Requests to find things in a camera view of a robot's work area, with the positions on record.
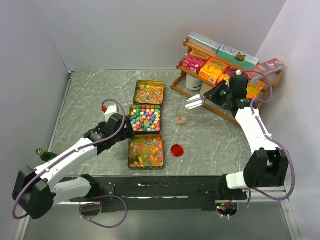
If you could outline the silver metal scoop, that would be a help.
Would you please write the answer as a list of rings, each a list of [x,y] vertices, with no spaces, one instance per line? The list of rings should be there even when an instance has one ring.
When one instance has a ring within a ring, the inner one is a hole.
[[[185,108],[187,110],[192,110],[198,107],[202,107],[205,104],[205,102],[205,96],[203,94],[197,94],[186,100]]]

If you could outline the gold tin of star candies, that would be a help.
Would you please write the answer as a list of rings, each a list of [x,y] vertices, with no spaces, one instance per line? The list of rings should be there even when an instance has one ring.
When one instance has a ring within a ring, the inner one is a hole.
[[[135,135],[161,133],[161,106],[133,104],[129,108],[129,120]]]

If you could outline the gold tin of gummy candies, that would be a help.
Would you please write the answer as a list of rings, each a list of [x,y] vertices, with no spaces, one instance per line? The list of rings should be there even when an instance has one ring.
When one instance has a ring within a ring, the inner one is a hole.
[[[165,167],[161,134],[138,135],[128,141],[127,166],[130,170],[160,170]]]

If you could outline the gold tin of stick candies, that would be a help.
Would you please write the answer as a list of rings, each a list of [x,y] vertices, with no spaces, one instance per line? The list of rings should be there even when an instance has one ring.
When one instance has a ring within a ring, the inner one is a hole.
[[[162,81],[137,80],[133,103],[162,105],[165,95],[165,83]]]

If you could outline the clear glass jar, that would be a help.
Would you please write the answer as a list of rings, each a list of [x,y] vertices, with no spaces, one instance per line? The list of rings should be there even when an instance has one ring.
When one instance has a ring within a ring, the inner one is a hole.
[[[176,109],[175,123],[179,126],[184,126],[188,123],[188,115],[184,106],[180,106]]]

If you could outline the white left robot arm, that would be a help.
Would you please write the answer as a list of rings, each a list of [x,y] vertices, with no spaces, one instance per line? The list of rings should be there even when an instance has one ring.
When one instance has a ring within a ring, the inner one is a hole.
[[[89,174],[62,181],[67,174],[81,164],[109,150],[116,143],[134,137],[131,122],[124,108],[117,101],[112,106],[102,106],[105,121],[89,130],[71,148],[49,162],[36,168],[29,166],[19,171],[12,193],[14,206],[12,217],[16,220],[16,208],[20,206],[36,220],[43,217],[53,206],[75,198],[94,201],[100,184]]]

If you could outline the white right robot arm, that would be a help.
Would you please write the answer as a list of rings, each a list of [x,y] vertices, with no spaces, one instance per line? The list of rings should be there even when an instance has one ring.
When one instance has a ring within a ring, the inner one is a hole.
[[[222,80],[204,95],[214,104],[231,111],[251,150],[251,157],[244,170],[226,175],[226,182],[218,187],[219,195],[226,200],[236,194],[236,189],[283,186],[289,166],[285,151],[272,141],[272,136],[262,123],[257,105],[247,97],[247,87],[246,76],[233,74],[229,81]]]

